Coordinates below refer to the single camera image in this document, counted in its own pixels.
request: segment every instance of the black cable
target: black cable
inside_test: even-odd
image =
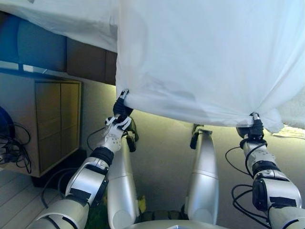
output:
[[[241,187],[241,186],[243,186],[243,187],[252,187],[252,186],[250,186],[250,185],[239,185],[239,186],[240,186],[240,187]],[[245,209],[244,207],[242,207],[242,206],[237,202],[237,200],[238,200],[239,198],[241,198],[242,196],[244,196],[244,195],[247,194],[247,193],[252,192],[252,189],[250,189],[250,190],[247,190],[247,191],[243,192],[242,194],[238,195],[237,197],[234,197],[234,190],[235,190],[237,187],[239,187],[239,186],[235,186],[234,188],[232,188],[231,195],[232,195],[232,198],[233,198],[233,205],[236,204],[236,205],[237,205],[238,207],[240,207],[243,211],[245,211],[245,212],[247,212],[247,213],[249,213],[249,214],[251,214],[251,215],[253,215],[253,216],[256,216],[256,217],[259,217],[259,218],[262,218],[262,219],[267,220],[267,217],[261,216],[261,215],[258,215],[258,214],[255,214],[255,213],[253,213],[253,212],[250,212],[250,211],[248,211],[247,209]]]
[[[245,208],[243,208],[243,207],[237,202],[237,200],[238,200],[239,198],[243,197],[243,196],[244,196],[245,194],[247,194],[247,193],[252,192],[252,189],[251,189],[251,190],[247,190],[247,191],[243,192],[242,194],[238,195],[237,197],[235,197],[235,195],[234,195],[234,190],[235,190],[237,187],[252,187],[252,186],[251,186],[251,185],[236,185],[236,186],[234,186],[234,187],[232,188],[232,190],[231,190],[231,196],[232,196],[232,198],[233,198],[233,206],[234,206],[237,210],[239,210],[240,212],[242,212],[243,214],[245,214],[246,216],[248,216],[249,218],[251,218],[252,220],[254,220],[255,222],[261,224],[262,226],[264,226],[264,227],[266,227],[266,228],[268,228],[268,229],[271,229],[270,226],[268,226],[268,225],[266,225],[265,223],[261,222],[260,220],[258,220],[258,219],[255,218],[254,216],[257,216],[257,217],[260,217],[260,218],[263,218],[263,219],[267,220],[266,217],[261,216],[261,215],[258,215],[258,214],[255,214],[255,213],[253,213],[253,212],[250,212],[250,211],[246,210]]]
[[[31,135],[30,135],[29,131],[23,125],[21,125],[19,123],[14,123],[14,126],[17,126],[17,127],[21,128],[21,129],[23,129],[27,133],[28,141],[26,143],[22,143],[22,145],[27,145],[31,141],[31,139],[30,139]]]
[[[90,138],[92,135],[96,134],[97,132],[99,132],[99,131],[101,131],[101,130],[103,130],[103,129],[105,129],[105,127],[103,127],[103,128],[101,128],[101,129],[98,129],[98,130],[94,131],[93,133],[89,134],[89,136],[87,137],[87,146],[88,146],[88,148],[89,148],[91,151],[93,151],[93,149],[92,149],[92,148],[90,147],[90,145],[89,145],[89,138]]]
[[[254,178],[254,174],[253,174],[253,175],[251,174],[251,172],[250,172],[250,170],[249,170],[249,167],[248,167],[248,159],[249,159],[249,156],[250,156],[251,153],[253,153],[255,150],[257,150],[258,148],[260,148],[260,147],[262,147],[262,146],[265,146],[266,144],[267,144],[266,142],[259,144],[257,147],[253,148],[253,149],[247,154],[247,156],[246,156],[246,159],[245,159],[245,161],[244,161],[244,165],[245,165],[245,167],[246,167],[246,169],[247,169],[247,172],[248,172],[248,174],[250,175],[251,178]]]
[[[225,155],[224,155],[224,156],[225,156],[225,159],[226,159],[226,161],[230,164],[230,166],[232,166],[233,168],[235,168],[235,169],[238,170],[239,172],[241,172],[241,173],[246,174],[246,175],[249,176],[248,173],[246,173],[246,172],[240,170],[239,168],[235,167],[235,166],[229,161],[229,159],[228,159],[228,153],[231,152],[232,150],[238,149],[238,148],[240,148],[240,146],[233,147],[233,148],[229,149],[229,150],[225,153]]]
[[[11,137],[7,137],[7,136],[0,136],[0,139],[4,139],[4,140],[8,140],[8,142],[6,143],[5,148],[6,153],[5,154],[11,154],[14,156],[14,160],[10,161],[10,162],[15,162],[16,166],[19,168],[26,168],[27,172],[30,174],[32,172],[32,168],[31,168],[31,160],[29,157],[29,154],[27,152],[27,150],[25,149],[23,143],[19,142],[16,139],[13,139]],[[19,162],[23,161],[24,162],[24,166],[21,166]]]
[[[59,195],[60,195],[60,197],[61,197],[62,199],[64,199],[65,196],[61,193],[61,180],[62,180],[66,175],[68,175],[69,173],[72,173],[72,172],[74,173],[74,171],[65,172],[64,174],[61,175],[61,177],[60,177],[59,180],[58,180],[58,183],[57,183],[57,191],[58,191],[58,193],[59,193]]]
[[[73,170],[73,169],[78,169],[78,168],[64,168],[64,169],[61,169],[61,170],[57,171],[56,173],[54,173],[54,174],[49,178],[49,180],[47,181],[47,183],[46,183],[45,186],[43,187],[42,192],[41,192],[41,195],[40,195],[41,201],[42,201],[42,203],[43,203],[43,205],[44,205],[45,208],[48,208],[48,207],[49,207],[48,204],[46,203],[45,199],[44,199],[44,196],[43,196],[43,195],[44,195],[44,192],[45,192],[45,190],[46,190],[46,188],[47,188],[47,186],[48,186],[48,184],[51,182],[51,180],[52,180],[57,174],[59,174],[59,173],[61,173],[61,172],[63,172],[63,171],[68,171],[68,170]]]

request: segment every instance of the wooden cabinet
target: wooden cabinet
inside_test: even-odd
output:
[[[31,176],[42,176],[79,148],[81,82],[0,74],[0,105],[31,133]],[[27,174],[14,163],[2,167]]]

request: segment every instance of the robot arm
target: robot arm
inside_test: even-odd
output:
[[[300,192],[278,168],[263,140],[262,122],[257,114],[253,117],[253,127],[237,129],[244,137],[241,148],[246,156],[245,166],[254,179],[253,205],[267,215],[273,229],[303,229],[305,209],[301,208]]]
[[[83,229],[89,207],[99,204],[108,184],[106,175],[114,154],[121,148],[121,138],[130,125],[130,110],[123,101],[128,91],[123,91],[114,106],[115,116],[106,119],[101,141],[70,179],[65,199],[47,208],[30,225],[30,229]]]

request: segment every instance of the cabinet door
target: cabinet door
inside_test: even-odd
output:
[[[61,85],[36,83],[36,112],[40,170],[61,158]]]
[[[61,156],[79,147],[79,85],[61,84]]]

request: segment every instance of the white sheet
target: white sheet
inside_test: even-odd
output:
[[[276,109],[305,85],[303,0],[122,0],[117,95],[192,123],[271,132]]]
[[[116,52],[118,1],[0,0],[0,11],[53,33]]]

